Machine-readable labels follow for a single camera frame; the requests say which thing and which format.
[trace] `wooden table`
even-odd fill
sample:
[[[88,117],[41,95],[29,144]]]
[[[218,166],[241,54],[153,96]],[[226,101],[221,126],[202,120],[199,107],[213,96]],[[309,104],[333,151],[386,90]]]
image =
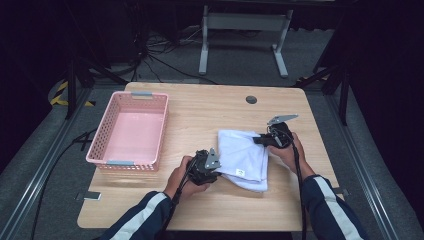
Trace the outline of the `wooden table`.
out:
[[[266,133],[275,115],[299,114],[289,128],[302,141],[312,168],[338,187],[317,125],[301,89],[250,86],[130,83],[127,91],[169,94],[169,115],[156,173],[106,174],[96,169],[89,191],[100,201],[85,201],[78,218],[82,228],[108,228],[149,191],[165,188],[182,156],[214,147],[220,129]],[[255,96],[256,104],[246,102]],[[270,156],[268,191],[254,193],[219,177],[204,193],[178,205],[169,230],[300,231],[301,214],[296,176]]]

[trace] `forearm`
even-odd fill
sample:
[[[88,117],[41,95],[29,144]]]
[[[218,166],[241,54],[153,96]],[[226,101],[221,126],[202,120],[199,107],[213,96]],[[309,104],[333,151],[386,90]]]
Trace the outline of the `forearm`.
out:
[[[171,199],[162,192],[150,192],[130,208],[100,239],[154,239],[169,216]]]
[[[318,175],[306,178],[302,201],[319,239],[368,239],[356,214],[334,194],[325,178]]]

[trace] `white metal stand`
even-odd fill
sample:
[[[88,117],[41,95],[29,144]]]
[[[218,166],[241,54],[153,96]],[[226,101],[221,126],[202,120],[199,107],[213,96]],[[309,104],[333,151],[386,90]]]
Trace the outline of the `white metal stand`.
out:
[[[260,14],[232,14],[232,13],[209,13],[208,6],[203,9],[203,44],[200,54],[199,74],[205,75],[208,64],[208,30],[209,29],[237,29],[237,30],[259,30],[279,31],[280,39],[277,44],[272,45],[275,60],[281,77],[288,77],[281,49],[290,25],[293,10],[286,15],[260,15]]]

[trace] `hand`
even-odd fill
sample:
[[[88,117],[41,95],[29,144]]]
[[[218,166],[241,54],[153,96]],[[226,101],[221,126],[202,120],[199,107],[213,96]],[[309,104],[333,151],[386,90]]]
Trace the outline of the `hand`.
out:
[[[293,142],[297,148],[297,151],[299,152],[299,166],[302,173],[302,178],[305,179],[306,177],[310,175],[314,175],[315,172],[306,162],[305,151],[303,150],[302,143],[297,137],[297,134],[295,132],[292,132],[292,135],[293,135]],[[289,167],[290,171],[297,174],[292,144],[290,144],[290,146],[283,149],[276,148],[274,146],[268,146],[267,148],[272,154],[280,157],[283,163]]]
[[[175,192],[177,191],[177,188],[179,187],[180,182],[184,177],[184,173],[186,172],[186,169],[187,169],[187,163],[190,162],[192,159],[193,157],[184,156],[183,159],[181,160],[180,166],[175,168],[174,171],[171,173],[171,176],[168,179],[168,184],[166,185],[166,188],[163,191],[171,199],[174,197]],[[183,187],[183,192],[180,197],[180,202],[184,201],[185,199],[189,198],[191,195],[195,193],[204,192],[206,189],[208,189],[209,186],[210,186],[209,183],[203,184],[201,186],[197,186],[196,184],[188,180],[186,185]]]

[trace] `towel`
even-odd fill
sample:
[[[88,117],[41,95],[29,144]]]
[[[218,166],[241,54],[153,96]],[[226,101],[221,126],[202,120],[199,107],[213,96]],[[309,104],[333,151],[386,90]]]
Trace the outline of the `towel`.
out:
[[[253,131],[219,130],[221,167],[216,171],[239,187],[265,192],[268,190],[268,150],[253,142],[253,137],[259,136]]]

